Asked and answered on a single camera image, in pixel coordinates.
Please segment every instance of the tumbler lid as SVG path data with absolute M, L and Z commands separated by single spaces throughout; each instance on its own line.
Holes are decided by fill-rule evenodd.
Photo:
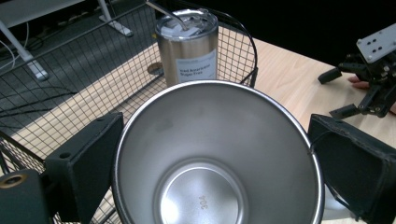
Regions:
M 156 33 L 167 38 L 190 39 L 200 37 L 218 29 L 218 19 L 206 9 L 183 9 L 174 12 L 180 17 L 188 30 L 169 16 L 162 17 L 156 26 Z

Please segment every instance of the stainless steel tumbler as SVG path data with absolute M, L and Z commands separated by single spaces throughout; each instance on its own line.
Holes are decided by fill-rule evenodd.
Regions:
M 178 83 L 218 78 L 219 22 L 206 9 L 183 9 L 160 18 L 155 32 L 168 87 Z

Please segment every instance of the robotic arm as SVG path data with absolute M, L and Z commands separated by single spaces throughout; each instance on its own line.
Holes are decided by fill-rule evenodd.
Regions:
M 396 23 L 359 39 L 360 54 L 349 54 L 343 63 L 320 75 L 321 84 L 332 81 L 342 74 L 354 73 L 369 82 L 370 89 L 358 106 L 347 105 L 330 112 L 336 119 L 357 114 L 371 114 L 384 118 L 396 102 Z

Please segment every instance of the stainless steel cup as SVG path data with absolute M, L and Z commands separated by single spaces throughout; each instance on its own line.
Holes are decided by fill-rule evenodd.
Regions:
M 183 9 L 174 14 L 183 20 L 187 30 L 169 16 L 159 19 L 155 29 L 166 85 L 217 79 L 217 17 L 206 9 Z
M 319 224 L 323 180 L 280 104 L 221 80 L 177 84 L 129 119 L 112 185 L 122 223 Z

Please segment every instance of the tumbler label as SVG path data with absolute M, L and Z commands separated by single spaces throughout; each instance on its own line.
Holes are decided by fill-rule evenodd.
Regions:
M 176 59 L 179 82 L 216 79 L 216 50 L 192 59 Z

